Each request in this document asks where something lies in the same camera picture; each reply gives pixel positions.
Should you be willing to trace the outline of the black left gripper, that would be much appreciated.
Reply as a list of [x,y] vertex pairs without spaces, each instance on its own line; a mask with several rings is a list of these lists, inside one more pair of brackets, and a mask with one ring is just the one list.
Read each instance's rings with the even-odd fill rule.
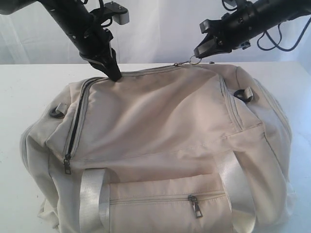
[[[116,53],[110,45],[112,33],[104,30],[101,23],[102,0],[100,7],[91,13],[85,7],[87,0],[41,0],[40,3],[73,42],[83,60],[110,80],[121,79]],[[91,59],[95,56],[100,56],[101,62]]]

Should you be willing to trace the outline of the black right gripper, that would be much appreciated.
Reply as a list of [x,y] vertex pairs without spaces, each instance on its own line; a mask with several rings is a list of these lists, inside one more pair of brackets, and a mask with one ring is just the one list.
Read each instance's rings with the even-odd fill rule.
[[300,0],[243,1],[233,13],[219,20],[206,19],[200,23],[206,37],[194,49],[196,58],[230,53],[277,24],[301,16]]

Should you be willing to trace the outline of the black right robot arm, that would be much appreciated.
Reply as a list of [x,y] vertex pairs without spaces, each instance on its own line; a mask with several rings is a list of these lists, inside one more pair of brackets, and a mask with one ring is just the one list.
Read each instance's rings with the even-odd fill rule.
[[309,0],[258,0],[254,3],[237,0],[237,9],[219,20],[206,19],[200,23],[206,37],[194,49],[199,59],[216,54],[246,49],[249,41],[285,21],[311,14]]

